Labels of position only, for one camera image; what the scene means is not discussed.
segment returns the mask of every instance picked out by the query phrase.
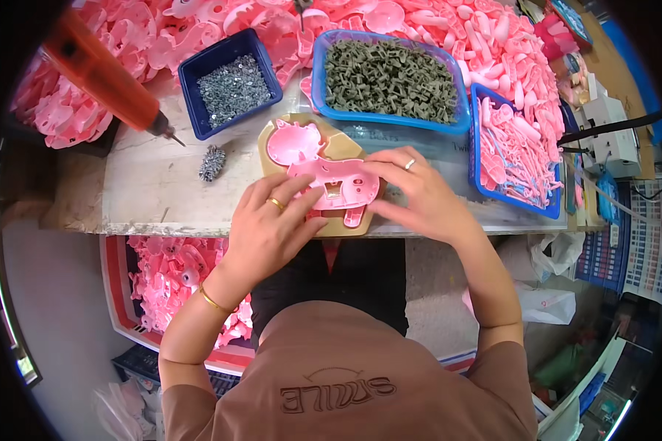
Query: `storage bin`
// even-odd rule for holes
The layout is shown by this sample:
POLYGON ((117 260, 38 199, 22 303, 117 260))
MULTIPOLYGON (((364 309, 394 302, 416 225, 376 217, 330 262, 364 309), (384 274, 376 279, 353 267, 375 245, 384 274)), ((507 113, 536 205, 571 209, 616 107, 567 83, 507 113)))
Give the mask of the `storage bin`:
MULTIPOLYGON (((503 195, 498 191, 490 191, 481 185, 481 136, 480 136, 480 121, 478 120, 478 106, 479 102, 485 97, 489 97, 491 101, 495 102, 494 108, 499 108, 503 104, 507 104, 513 111, 517 111, 512 102, 500 96, 494 91, 488 89, 480 84, 471 85, 471 152, 469 154, 469 172, 468 180, 473 183, 481 194, 489 198, 502 200, 505 203, 528 209, 542 216, 547 216, 551 219, 559 218, 559 210, 561 208, 561 191, 562 189, 552 190, 552 196, 549 199, 547 208, 538 208, 534 205, 527 204, 521 200, 511 198, 510 196, 503 195)), ((556 179, 559 179, 559 164, 554 167, 554 174, 556 179)))
POLYGON ((360 31, 345 31, 335 30, 326 31, 319 35, 314 42, 314 62, 311 79, 311 100, 319 112, 333 119, 340 119, 344 121, 371 121, 377 123, 399 124, 401 126, 412 126, 419 128, 426 128, 429 130, 436 130, 452 135, 461 135, 467 133, 471 126, 471 115, 469 111, 468 98, 466 96, 466 87, 464 87, 463 77, 461 76, 461 68, 456 63, 453 57, 447 51, 430 44, 417 43, 411 40, 404 40, 389 35, 374 34, 372 32, 360 31), (437 61, 446 65, 446 68, 451 72, 454 78, 454 86, 458 93, 458 104, 456 106, 455 116, 456 122, 451 124, 435 123, 432 121, 424 121, 423 119, 408 118, 407 116, 384 115, 375 114, 362 111, 341 111, 334 110, 326 104, 326 52, 334 43, 341 40, 358 40, 370 44, 375 44, 379 41, 397 41, 403 46, 415 48, 423 48, 427 54, 434 57, 437 61))
MULTIPOLYGON (((147 331, 140 326, 140 319, 131 300, 132 288, 125 257, 127 240, 127 236, 102 235, 100 238, 101 268, 108 313, 116 332, 159 353, 161 334, 147 331)), ((254 356, 255 351, 252 348, 239 347, 231 342, 228 346, 212 351, 204 365, 209 370, 239 376, 254 356)))
POLYGON ((179 81, 181 89, 184 92, 184 101, 186 110, 191 119, 191 125, 194 128, 194 134, 199 140, 206 140, 221 130, 230 127, 259 110, 272 106, 274 103, 282 100, 282 88, 277 77, 274 75, 273 64, 270 56, 267 54, 265 46, 257 38, 257 34, 252 29, 237 32, 230 37, 219 41, 212 46, 205 48, 198 54, 187 58, 179 65, 179 81), (232 63, 238 57, 243 55, 252 55, 260 66, 267 88, 270 90, 270 101, 267 101, 255 109, 236 116, 230 121, 221 124, 217 128, 211 128, 209 124, 209 114, 204 105, 201 92, 196 80, 210 74, 215 69, 232 63))

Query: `hand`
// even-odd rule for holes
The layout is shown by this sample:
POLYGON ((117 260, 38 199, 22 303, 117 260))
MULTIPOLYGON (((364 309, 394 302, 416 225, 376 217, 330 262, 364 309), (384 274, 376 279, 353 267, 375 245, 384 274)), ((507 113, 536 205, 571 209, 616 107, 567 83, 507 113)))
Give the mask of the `hand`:
POLYGON ((323 217, 304 220, 323 194, 322 188, 293 199, 313 180, 311 175, 289 178, 276 173, 248 186, 233 213, 228 251, 212 274, 222 272, 225 283, 235 284, 234 291, 245 296, 285 266, 328 223, 323 217), (269 198, 279 201, 284 210, 269 198))
POLYGON ((399 187, 409 201, 404 208, 386 200, 375 200, 368 206, 371 212, 452 245, 467 233, 476 229, 483 231, 441 174, 413 147, 368 155, 362 168, 399 187), (413 159, 414 163, 406 170, 405 166, 413 159))

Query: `blue crate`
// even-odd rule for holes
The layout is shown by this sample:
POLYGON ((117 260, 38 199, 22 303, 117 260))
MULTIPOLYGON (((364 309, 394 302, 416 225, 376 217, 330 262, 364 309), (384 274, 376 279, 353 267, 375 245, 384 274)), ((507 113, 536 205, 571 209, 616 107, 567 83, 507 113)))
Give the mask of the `blue crate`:
POLYGON ((194 134, 197 139, 202 141, 233 124, 238 123, 240 120, 247 118, 257 111, 272 106, 274 103, 282 100, 282 88, 280 87, 280 82, 277 81, 277 77, 274 75, 270 56, 267 54, 267 50, 263 43, 257 38, 257 34, 252 29, 237 32, 236 34, 205 48, 193 57, 187 58, 179 65, 179 81, 181 82, 181 89, 184 92, 186 110, 189 112, 189 119, 191 119, 194 134), (252 55, 253 58, 255 58, 257 65, 260 66, 260 71, 263 73, 267 88, 270 89, 270 101, 233 118, 227 123, 221 124, 217 128, 211 128, 211 125, 208 122, 209 114, 203 103, 203 99, 201 98, 201 93, 198 84, 196 84, 196 80, 210 74, 221 66, 232 63, 236 58, 248 54, 252 55))
MULTIPOLYGON (((629 183, 618 184, 618 202, 630 208, 629 183)), ((612 289, 621 295, 626 282, 627 257, 630 251, 630 216, 620 216, 618 246, 610 247, 611 228, 586 233, 584 246, 576 261, 575 277, 612 289)))
POLYGON ((374 34, 372 32, 335 30, 326 31, 319 35, 314 42, 314 62, 311 73, 311 101, 319 112, 332 119, 342 121, 369 121, 373 123, 398 124, 400 126, 411 126, 436 130, 439 132, 450 133, 452 135, 462 135, 468 132, 471 126, 471 113, 466 96, 466 87, 461 76, 461 68, 456 60, 449 55, 447 51, 430 44, 417 43, 411 40, 404 40, 391 35, 374 34), (397 41, 403 46, 409 48, 420 47, 427 54, 434 57, 440 63, 446 65, 454 78, 454 86, 458 93, 458 102, 456 106, 456 122, 451 124, 441 124, 423 119, 408 118, 406 116, 374 114, 363 111, 340 111, 334 110, 326 104, 326 51, 334 43, 340 40, 358 40, 361 42, 375 44, 379 41, 397 41))
MULTIPOLYGON (((483 100, 485 97, 489 97, 491 101, 495 102, 495 108, 507 104, 512 108, 513 111, 517 111, 512 103, 500 96, 499 94, 493 92, 492 90, 484 87, 480 84, 471 85, 471 112, 473 116, 473 121, 471 125, 471 138, 473 142, 471 143, 471 152, 469 154, 469 167, 468 167, 468 180, 470 183, 473 183, 481 194, 489 198, 502 200, 507 204, 514 205, 515 207, 520 207, 528 209, 531 212, 535 212, 538 215, 547 216, 551 219, 559 219, 559 210, 561 209, 561 191, 562 189, 556 189, 552 191, 552 196, 549 199, 549 205, 547 208, 538 208, 534 205, 526 204, 521 200, 511 198, 510 196, 503 195, 498 191, 490 191, 481 185, 481 136, 480 136, 480 121, 478 120, 478 106, 479 100, 483 100)), ((554 174, 556 178, 559 179, 559 166, 558 164, 554 167, 554 174)))

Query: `pink toy housing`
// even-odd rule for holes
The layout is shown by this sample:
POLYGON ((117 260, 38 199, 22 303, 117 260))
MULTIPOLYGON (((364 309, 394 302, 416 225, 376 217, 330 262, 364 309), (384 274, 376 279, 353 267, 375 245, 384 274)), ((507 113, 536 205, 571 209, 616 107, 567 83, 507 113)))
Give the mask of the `pink toy housing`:
POLYGON ((324 196, 313 209, 345 209, 343 224, 355 228, 361 224, 366 205, 378 196, 380 178, 360 169, 362 159, 332 161, 319 156, 324 147, 316 124, 300 126, 278 119, 277 129, 267 141, 267 154, 287 167, 290 176, 314 175, 309 187, 323 188, 324 196))

